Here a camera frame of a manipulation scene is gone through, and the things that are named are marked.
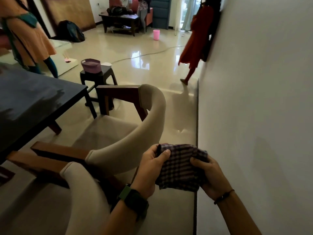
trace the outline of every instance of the purple basket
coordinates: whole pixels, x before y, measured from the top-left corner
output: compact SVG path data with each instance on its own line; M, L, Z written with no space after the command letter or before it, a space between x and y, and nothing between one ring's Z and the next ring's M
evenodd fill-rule
M81 61L81 65L85 72L88 73L99 73L101 72L101 63L96 59L84 59Z

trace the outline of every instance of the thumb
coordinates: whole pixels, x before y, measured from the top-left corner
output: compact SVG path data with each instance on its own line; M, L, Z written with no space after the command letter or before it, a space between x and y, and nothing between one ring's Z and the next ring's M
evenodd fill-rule
M201 160L196 159L196 158L194 158L194 157L191 157L191 158L190 158L190 163L191 163L193 166L199 167L199 168L201 168L201 169L203 169L203 170L205 170L205 169L208 167L208 163L202 162Z
M171 151L167 149L163 153L161 153L157 158L155 158L155 160L163 164L167 159L170 158L170 155Z

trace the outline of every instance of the red dress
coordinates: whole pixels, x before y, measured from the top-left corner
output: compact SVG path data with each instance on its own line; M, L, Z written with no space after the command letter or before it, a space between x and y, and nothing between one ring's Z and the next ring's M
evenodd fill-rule
M213 13L212 7L204 6L198 11L197 15L193 17L190 25L192 34L180 55L178 65L180 63L189 63L190 69L198 67L202 49L207 41L208 30L213 21Z

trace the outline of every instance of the wristwatch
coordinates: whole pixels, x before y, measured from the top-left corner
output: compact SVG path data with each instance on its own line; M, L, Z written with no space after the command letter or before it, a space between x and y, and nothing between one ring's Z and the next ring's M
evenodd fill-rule
M122 192L119 194L118 201L119 200L123 200L128 208L136 212L136 214L138 215L137 220L139 218L146 217L149 203L140 195L137 190L131 189L130 184L126 185Z

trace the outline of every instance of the glossy tiled floor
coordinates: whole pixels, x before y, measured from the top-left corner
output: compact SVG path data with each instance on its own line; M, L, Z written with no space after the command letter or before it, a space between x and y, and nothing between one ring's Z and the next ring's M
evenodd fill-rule
M175 47L185 45L190 37L189 33L179 32L175 36L173 30L161 30L160 40L154 41L151 28L148 28L145 35L140 33L133 37L111 32L104 34L103 27L98 26L84 34L86 41L73 44L73 48L68 51L71 58L79 61L94 58L101 62L113 63L112 68L119 85L148 83L161 89L166 99L166 118L160 142L196 143L196 87L202 63L199 64L193 78L190 79L189 86L183 86L179 79L185 78L189 68L185 64L177 65L183 47ZM81 70L82 67L79 65L60 78L80 83L79 73ZM89 108L84 103L84 99L80 100L57 120L62 127L60 135L54 135L47 128L23 150L29 150L29 145L38 139L71 146L93 120ZM111 116L131 122L140 122L133 104L116 99L114 104L115 109L110 112ZM97 103L94 106L99 114ZM149 199L149 203L147 218L138 227L138 234L192 234L193 193L157 188Z

